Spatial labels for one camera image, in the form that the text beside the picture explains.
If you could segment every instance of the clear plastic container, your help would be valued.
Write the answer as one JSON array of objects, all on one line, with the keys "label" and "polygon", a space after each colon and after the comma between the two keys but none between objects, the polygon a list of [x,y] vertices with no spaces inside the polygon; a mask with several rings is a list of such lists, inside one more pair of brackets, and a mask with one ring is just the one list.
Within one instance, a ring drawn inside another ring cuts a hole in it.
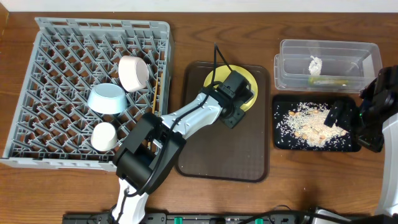
[{"label": "clear plastic container", "polygon": [[[322,60],[320,75],[311,75],[311,56]],[[274,60],[275,87],[292,91],[358,93],[382,68],[376,44],[329,40],[283,40]]]}]

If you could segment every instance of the white bowl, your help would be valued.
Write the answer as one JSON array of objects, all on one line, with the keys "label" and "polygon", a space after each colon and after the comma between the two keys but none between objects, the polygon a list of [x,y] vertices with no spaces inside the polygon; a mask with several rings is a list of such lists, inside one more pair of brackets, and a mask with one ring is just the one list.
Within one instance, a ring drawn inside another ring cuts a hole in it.
[{"label": "white bowl", "polygon": [[91,145],[98,151],[112,149],[118,141],[116,130],[111,123],[102,122],[97,124],[91,134]]},{"label": "white bowl", "polygon": [[117,114],[127,108],[127,99],[120,86],[101,83],[91,89],[87,104],[95,112]]},{"label": "white bowl", "polygon": [[139,57],[123,56],[118,73],[123,88],[130,93],[145,88],[149,79],[147,64]]}]

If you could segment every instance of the gray dish rack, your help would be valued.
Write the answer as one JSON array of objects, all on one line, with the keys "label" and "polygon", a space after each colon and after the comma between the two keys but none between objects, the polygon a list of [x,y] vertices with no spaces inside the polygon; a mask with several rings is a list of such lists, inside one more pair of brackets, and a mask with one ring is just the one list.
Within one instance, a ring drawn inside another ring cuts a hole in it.
[{"label": "gray dish rack", "polygon": [[[112,123],[119,147],[145,112],[167,113],[174,50],[170,26],[156,21],[35,20],[40,31],[0,162],[115,171],[114,150],[98,152],[91,145],[93,128],[103,121]],[[91,88],[99,83],[121,86],[118,62],[123,55],[144,59],[150,76],[147,88],[126,93],[128,109],[120,114],[90,110],[86,101]]]}]

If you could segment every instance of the wooden tabletop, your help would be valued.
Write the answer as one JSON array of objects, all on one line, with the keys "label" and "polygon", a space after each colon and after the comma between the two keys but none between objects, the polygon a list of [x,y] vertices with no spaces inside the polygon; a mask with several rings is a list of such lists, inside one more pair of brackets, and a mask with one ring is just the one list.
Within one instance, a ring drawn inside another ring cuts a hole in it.
[{"label": "wooden tabletop", "polygon": [[[398,63],[398,14],[11,13],[0,43],[1,149],[39,31],[37,16],[168,22],[175,40],[169,112],[182,105],[185,68],[194,61],[212,61],[213,42],[231,64],[260,65],[271,76],[283,39],[373,42],[385,67]],[[275,95],[278,91],[271,80]],[[149,197],[147,208],[170,213],[259,213],[286,204],[301,210],[319,205],[340,213],[375,211],[384,152],[295,152],[274,149],[272,143],[269,147],[271,170],[262,183],[187,178],[172,170]],[[116,175],[98,170],[13,169],[0,164],[0,177],[1,223],[60,223],[67,212],[109,209],[119,193]]]}]

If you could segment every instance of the green connector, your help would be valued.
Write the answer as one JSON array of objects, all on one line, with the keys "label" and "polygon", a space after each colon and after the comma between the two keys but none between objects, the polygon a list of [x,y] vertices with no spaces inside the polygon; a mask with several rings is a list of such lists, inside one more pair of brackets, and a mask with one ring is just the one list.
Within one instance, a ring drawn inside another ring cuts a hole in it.
[{"label": "green connector", "polygon": [[256,219],[256,221],[254,221],[255,224],[264,224],[264,220],[262,218],[258,218]]},{"label": "green connector", "polygon": [[175,217],[174,224],[182,224],[182,217]]}]

